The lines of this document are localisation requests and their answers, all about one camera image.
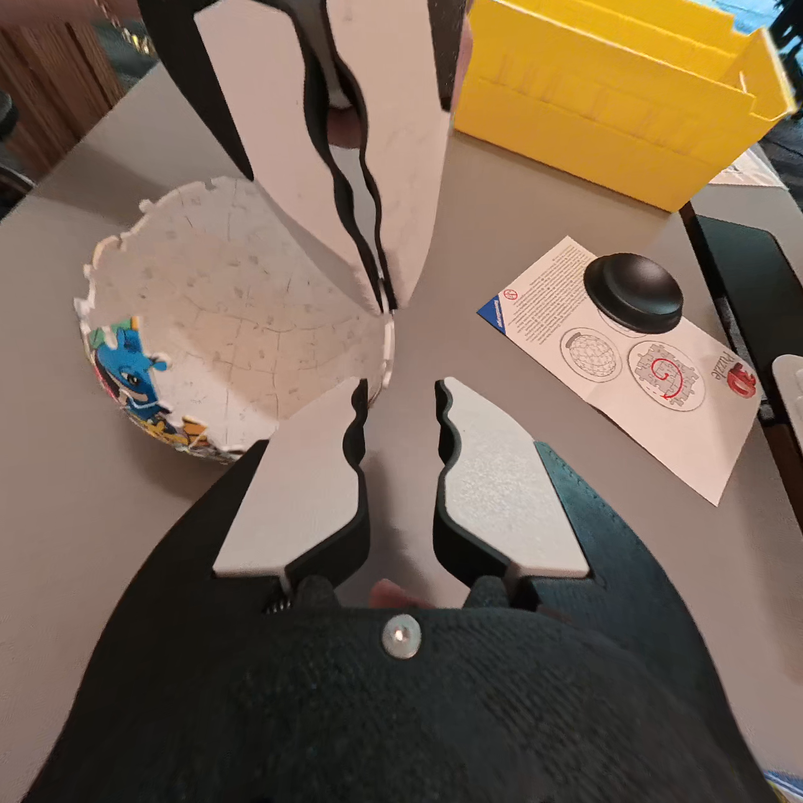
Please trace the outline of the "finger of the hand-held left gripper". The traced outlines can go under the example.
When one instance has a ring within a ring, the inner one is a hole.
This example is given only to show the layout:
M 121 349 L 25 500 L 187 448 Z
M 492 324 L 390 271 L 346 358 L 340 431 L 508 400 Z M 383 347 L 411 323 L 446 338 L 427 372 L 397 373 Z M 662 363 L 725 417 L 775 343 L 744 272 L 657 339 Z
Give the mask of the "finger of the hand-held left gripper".
M 326 2 L 336 63 L 356 87 L 388 301 L 404 308 L 435 228 L 450 133 L 426 1 Z
M 195 24 L 253 173 L 313 262 L 367 312 L 385 312 L 354 193 L 327 137 L 324 69 L 285 2 L 225 1 Z

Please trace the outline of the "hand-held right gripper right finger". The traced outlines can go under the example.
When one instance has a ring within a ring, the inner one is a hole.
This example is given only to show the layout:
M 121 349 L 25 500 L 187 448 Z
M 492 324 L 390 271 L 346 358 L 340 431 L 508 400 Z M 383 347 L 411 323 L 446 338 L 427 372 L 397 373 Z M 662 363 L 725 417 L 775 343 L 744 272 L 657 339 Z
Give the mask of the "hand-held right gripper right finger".
M 513 417 L 454 377 L 435 385 L 440 426 L 433 546 L 472 587 L 508 593 L 533 577 L 585 579 L 590 567 L 536 441 Z

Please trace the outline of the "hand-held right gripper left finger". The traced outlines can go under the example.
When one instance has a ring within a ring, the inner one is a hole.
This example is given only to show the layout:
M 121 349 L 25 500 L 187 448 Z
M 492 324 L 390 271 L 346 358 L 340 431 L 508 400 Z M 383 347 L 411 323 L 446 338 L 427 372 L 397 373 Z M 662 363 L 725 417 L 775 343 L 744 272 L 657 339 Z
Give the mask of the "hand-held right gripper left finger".
M 338 588 L 365 564 L 367 413 L 368 382 L 349 377 L 279 425 L 215 559 L 215 577 L 273 577 L 295 593 L 310 577 Z

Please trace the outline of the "colourful cartoon puzzle ball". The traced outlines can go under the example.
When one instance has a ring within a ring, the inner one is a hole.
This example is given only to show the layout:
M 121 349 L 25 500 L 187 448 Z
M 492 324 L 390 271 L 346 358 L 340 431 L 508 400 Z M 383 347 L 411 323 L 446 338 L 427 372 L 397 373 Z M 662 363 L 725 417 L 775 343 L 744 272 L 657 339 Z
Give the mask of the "colourful cartoon puzzle ball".
M 74 307 L 115 405 L 171 448 L 234 462 L 349 377 L 388 386 L 394 324 L 350 299 L 250 182 L 221 176 L 144 200 L 95 245 Z

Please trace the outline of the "black round ball stand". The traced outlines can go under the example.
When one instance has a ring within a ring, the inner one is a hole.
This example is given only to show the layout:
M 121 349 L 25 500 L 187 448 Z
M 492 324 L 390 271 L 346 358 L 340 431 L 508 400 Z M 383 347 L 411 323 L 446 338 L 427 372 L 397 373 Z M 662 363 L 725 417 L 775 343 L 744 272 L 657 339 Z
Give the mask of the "black round ball stand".
M 680 286 L 647 257 L 631 253 L 597 257 L 585 268 L 583 281 L 597 310 L 632 332 L 665 334 L 683 317 Z

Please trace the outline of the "person's left hand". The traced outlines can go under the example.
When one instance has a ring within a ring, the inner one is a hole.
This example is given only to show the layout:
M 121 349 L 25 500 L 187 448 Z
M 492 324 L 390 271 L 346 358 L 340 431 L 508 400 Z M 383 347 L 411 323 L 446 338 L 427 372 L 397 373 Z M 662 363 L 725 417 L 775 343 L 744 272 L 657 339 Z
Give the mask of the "person's left hand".
M 331 106 L 327 110 L 327 141 L 330 146 L 343 149 L 365 147 L 367 128 L 355 106 Z

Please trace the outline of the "yellow plastic bin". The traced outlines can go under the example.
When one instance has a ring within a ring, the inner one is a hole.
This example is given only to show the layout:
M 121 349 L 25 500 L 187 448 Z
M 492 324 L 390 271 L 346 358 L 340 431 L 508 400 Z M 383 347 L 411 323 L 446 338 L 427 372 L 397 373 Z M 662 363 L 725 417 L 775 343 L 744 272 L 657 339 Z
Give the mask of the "yellow plastic bin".
M 684 1 L 477 1 L 460 133 L 674 213 L 797 108 L 767 30 Z

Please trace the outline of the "white instruction leaflet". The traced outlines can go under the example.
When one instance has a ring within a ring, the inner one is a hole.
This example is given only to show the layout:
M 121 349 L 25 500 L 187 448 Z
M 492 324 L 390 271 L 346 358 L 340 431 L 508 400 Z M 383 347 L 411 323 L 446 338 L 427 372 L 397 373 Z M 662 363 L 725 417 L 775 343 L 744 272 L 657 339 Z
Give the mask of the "white instruction leaflet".
M 593 258 L 565 237 L 478 315 L 718 506 L 757 418 L 756 372 L 686 318 L 641 334 L 606 317 L 584 287 Z

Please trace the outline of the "black flat board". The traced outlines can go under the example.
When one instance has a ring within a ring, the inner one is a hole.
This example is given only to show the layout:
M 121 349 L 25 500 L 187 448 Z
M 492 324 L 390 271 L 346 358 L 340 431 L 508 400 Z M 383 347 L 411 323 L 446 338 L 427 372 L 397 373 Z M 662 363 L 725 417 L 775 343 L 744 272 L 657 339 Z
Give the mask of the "black flat board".
M 680 211 L 709 293 L 739 357 L 761 386 L 758 418 L 802 525 L 802 399 L 785 407 L 772 376 L 781 354 L 802 356 L 802 286 L 776 237 L 760 228 Z

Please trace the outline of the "white rounded base plate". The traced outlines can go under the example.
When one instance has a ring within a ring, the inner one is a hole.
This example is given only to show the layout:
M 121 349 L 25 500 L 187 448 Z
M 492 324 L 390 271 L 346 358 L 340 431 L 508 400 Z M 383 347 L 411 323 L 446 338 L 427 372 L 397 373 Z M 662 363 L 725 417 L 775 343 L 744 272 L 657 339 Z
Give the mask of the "white rounded base plate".
M 802 356 L 781 354 L 772 362 L 772 376 L 785 407 L 801 404 Z

